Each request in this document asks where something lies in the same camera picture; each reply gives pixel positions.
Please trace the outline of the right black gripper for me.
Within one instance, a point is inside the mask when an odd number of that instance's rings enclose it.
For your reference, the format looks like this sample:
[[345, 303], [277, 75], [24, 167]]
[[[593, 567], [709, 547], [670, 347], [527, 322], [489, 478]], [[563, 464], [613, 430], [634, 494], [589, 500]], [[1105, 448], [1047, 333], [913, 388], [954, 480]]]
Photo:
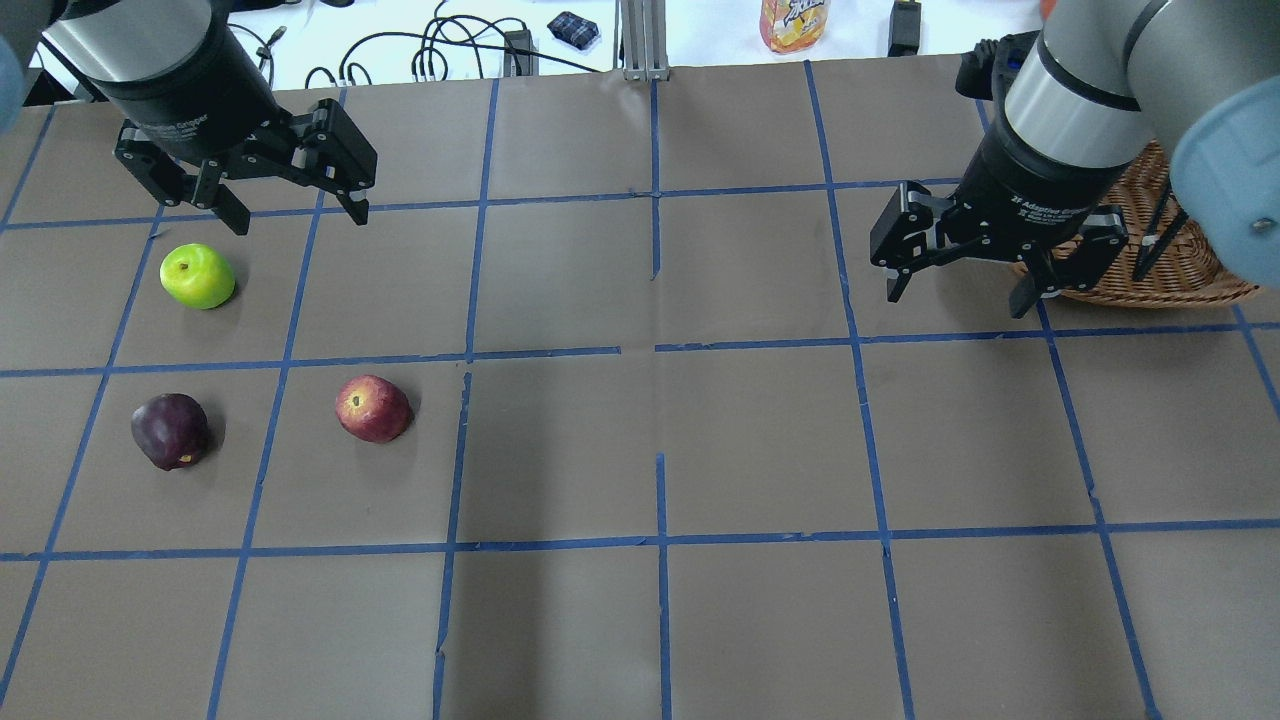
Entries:
[[1011, 135], [987, 135], [951, 196], [899, 182], [870, 229], [870, 264], [884, 272], [887, 301], [900, 301], [919, 272], [959, 260], [960, 245], [1025, 266], [1007, 299], [1014, 319], [1044, 296], [1092, 290], [1125, 249], [1125, 232], [1084, 232], [1061, 259], [1046, 249], [1071, 240], [1125, 169], [1071, 167]]

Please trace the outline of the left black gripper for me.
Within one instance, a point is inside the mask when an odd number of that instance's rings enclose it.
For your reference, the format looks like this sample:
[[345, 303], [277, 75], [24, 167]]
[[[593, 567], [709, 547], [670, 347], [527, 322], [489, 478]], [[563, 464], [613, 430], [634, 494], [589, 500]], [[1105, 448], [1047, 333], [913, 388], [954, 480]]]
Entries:
[[[293, 118], [224, 20], [179, 20], [142, 70], [109, 61], [99, 90], [123, 123], [114, 158], [157, 202], [209, 210], [237, 236], [246, 205], [223, 179], [280, 177], [333, 196], [356, 225], [370, 215], [378, 151], [333, 97]], [[193, 167], [195, 172], [186, 170]]]

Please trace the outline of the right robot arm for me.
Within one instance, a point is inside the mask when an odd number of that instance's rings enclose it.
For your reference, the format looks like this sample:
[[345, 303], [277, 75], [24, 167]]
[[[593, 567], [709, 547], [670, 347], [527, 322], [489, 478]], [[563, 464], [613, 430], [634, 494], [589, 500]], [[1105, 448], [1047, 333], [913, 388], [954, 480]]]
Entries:
[[974, 46], [955, 88], [995, 118], [950, 196], [904, 181], [876, 222], [888, 301], [961, 259], [1024, 265], [1014, 318], [1092, 288], [1126, 241], [1105, 195], [1151, 141], [1221, 264], [1275, 286], [1277, 24], [1275, 1], [1059, 1], [1042, 29]]

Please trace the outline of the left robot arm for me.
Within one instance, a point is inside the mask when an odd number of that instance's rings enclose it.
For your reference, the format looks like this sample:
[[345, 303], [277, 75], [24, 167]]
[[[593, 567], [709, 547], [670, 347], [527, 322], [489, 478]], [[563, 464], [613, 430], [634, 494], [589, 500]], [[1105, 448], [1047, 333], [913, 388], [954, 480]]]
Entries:
[[212, 3], [5, 1], [4, 129], [41, 38], [123, 114], [115, 158], [161, 205], [210, 211], [242, 236], [250, 210], [228, 182], [280, 178], [369, 223], [375, 147], [334, 99], [287, 111]]

